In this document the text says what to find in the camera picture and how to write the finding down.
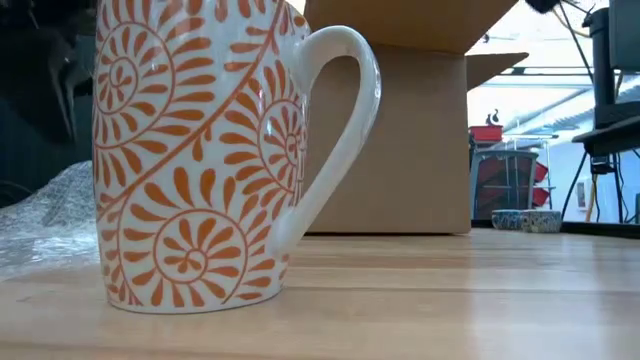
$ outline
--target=mug handle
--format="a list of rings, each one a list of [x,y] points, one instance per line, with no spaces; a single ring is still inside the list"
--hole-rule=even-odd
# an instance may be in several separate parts
[[[293,76],[302,93],[309,94],[320,70],[329,61],[351,56],[360,64],[360,90],[342,135],[315,180],[295,207],[283,211],[272,225],[267,242],[276,256],[289,253],[302,239],[329,196],[364,145],[380,104],[380,69],[367,41],[346,26],[331,26],[311,34],[294,50]]]

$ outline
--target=cardboard box flap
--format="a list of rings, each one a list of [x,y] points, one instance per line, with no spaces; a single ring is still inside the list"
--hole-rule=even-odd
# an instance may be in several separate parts
[[[467,91],[484,84],[528,56],[527,53],[467,56]]]
[[[465,54],[517,0],[307,0],[313,30],[347,25],[369,42]]]

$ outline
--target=wooden table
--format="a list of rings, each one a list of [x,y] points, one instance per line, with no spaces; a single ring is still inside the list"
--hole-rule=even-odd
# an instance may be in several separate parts
[[[640,242],[474,231],[309,238],[256,306],[137,315],[98,266],[0,283],[0,359],[638,359]]]

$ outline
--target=orange leaf pattern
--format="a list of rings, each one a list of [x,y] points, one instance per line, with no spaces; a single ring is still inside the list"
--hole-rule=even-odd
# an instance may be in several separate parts
[[[309,34],[306,21],[285,0],[98,6],[92,134],[109,301],[193,312],[273,296],[287,261],[266,244],[302,196],[307,142],[305,96],[280,48]],[[211,31],[237,19],[232,43]]]

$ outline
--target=red container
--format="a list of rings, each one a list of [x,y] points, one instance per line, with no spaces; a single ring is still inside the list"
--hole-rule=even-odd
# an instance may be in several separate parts
[[[545,189],[535,188],[533,189],[533,205],[542,206],[547,203],[549,198],[549,192]]]
[[[540,164],[539,162],[536,162],[536,176],[535,176],[536,182],[540,182],[544,180],[548,172],[549,172],[548,167]]]
[[[471,126],[469,132],[475,141],[500,142],[502,141],[502,126]]]

